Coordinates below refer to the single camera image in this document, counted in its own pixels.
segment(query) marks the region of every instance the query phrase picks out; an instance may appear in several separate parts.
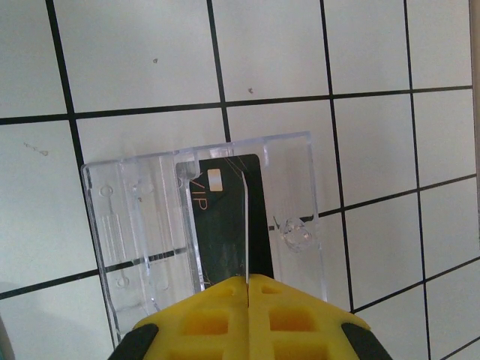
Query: card chip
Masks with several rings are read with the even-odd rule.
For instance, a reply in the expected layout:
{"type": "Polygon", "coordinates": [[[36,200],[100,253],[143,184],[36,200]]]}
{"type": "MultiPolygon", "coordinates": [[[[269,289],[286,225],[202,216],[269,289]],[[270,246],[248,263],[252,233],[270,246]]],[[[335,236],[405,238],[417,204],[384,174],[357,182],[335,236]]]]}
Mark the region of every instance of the card chip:
{"type": "Polygon", "coordinates": [[[223,191],[224,186],[222,185],[220,169],[209,169],[207,173],[210,191],[223,191]]]}

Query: yellow tool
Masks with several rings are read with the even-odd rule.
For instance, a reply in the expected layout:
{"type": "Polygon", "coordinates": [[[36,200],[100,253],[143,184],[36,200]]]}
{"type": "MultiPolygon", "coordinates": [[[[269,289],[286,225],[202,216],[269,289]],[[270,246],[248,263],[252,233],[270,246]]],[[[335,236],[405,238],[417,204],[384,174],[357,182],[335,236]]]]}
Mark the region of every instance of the yellow tool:
{"type": "Polygon", "coordinates": [[[253,274],[140,321],[109,360],[392,360],[362,319],[253,274]]]}

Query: white tile wall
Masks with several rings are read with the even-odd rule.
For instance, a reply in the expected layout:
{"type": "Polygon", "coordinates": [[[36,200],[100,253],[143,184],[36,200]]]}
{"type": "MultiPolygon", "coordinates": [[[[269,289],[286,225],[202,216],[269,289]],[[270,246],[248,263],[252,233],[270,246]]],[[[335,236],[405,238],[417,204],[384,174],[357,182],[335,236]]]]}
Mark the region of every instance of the white tile wall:
{"type": "Polygon", "coordinates": [[[67,121],[0,129],[1,291],[96,267],[67,121]]]}
{"type": "Polygon", "coordinates": [[[468,0],[408,0],[414,88],[470,85],[468,0]]]}
{"type": "Polygon", "coordinates": [[[408,89],[404,4],[326,0],[334,93],[408,89]]]}
{"type": "MultiPolygon", "coordinates": [[[[311,131],[319,210],[330,215],[319,224],[329,300],[352,310],[352,295],[395,360],[441,359],[478,338],[479,262],[464,265],[480,251],[472,90],[443,88],[472,81],[468,1],[406,5],[418,175],[429,187],[424,265],[427,278],[446,272],[427,282],[431,357],[423,286],[389,297],[423,277],[404,1],[0,0],[0,318],[14,359],[101,360],[112,349],[97,277],[28,287],[96,268],[77,158],[220,143],[227,118],[233,140],[311,131]],[[76,122],[49,121],[69,99],[57,30],[74,109],[96,112],[76,122]],[[218,103],[216,53],[234,104],[218,103]],[[374,96],[352,97],[362,92],[374,96]],[[144,107],[161,111],[122,111],[144,107]],[[46,122],[25,118],[39,115],[46,122]]],[[[451,359],[477,359],[478,345],[451,359]]]]}
{"type": "Polygon", "coordinates": [[[76,111],[219,100],[204,1],[55,6],[76,111]]]}
{"type": "Polygon", "coordinates": [[[440,359],[480,332],[478,262],[427,284],[432,359],[440,359]]]}
{"type": "Polygon", "coordinates": [[[415,94],[420,185],[476,172],[472,91],[415,94]]]}
{"type": "Polygon", "coordinates": [[[427,277],[480,257],[474,178],[421,193],[427,277]]]}
{"type": "Polygon", "coordinates": [[[336,100],[335,112],[347,205],[416,186],[408,95],[336,100]]]}
{"type": "Polygon", "coordinates": [[[415,194],[347,211],[346,229],[356,308],[422,279],[415,194]]]}
{"type": "Polygon", "coordinates": [[[2,118],[65,112],[52,32],[42,1],[2,0],[0,54],[2,118]]]}
{"type": "Polygon", "coordinates": [[[417,286],[357,313],[394,360],[428,359],[423,289],[417,286]]]}
{"type": "Polygon", "coordinates": [[[86,163],[225,141],[219,109],[89,118],[78,129],[86,163]]]}
{"type": "Polygon", "coordinates": [[[329,93],[317,0],[213,2],[228,101],[329,93]]]}
{"type": "Polygon", "coordinates": [[[98,277],[1,300],[0,317],[14,359],[101,360],[112,352],[98,277]]]}

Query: black card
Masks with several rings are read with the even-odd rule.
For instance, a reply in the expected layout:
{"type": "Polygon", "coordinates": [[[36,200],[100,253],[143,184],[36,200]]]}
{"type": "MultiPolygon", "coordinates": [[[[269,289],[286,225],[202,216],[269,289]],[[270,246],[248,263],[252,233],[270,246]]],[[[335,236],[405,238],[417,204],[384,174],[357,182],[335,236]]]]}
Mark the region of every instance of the black card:
{"type": "Polygon", "coordinates": [[[199,165],[190,197],[205,287],[247,272],[273,278],[259,158],[222,157],[199,165]]]}

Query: transparent acrylic holder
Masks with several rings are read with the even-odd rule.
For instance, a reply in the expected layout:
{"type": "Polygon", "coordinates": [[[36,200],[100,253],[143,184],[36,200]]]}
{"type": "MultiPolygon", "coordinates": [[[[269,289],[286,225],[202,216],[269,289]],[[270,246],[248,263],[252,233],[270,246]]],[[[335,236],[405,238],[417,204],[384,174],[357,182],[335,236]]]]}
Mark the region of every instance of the transparent acrylic holder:
{"type": "Polygon", "coordinates": [[[82,178],[115,345],[143,317],[205,289],[190,181],[201,160],[251,154],[275,279],[326,299],[310,133],[90,163],[82,178]]]}

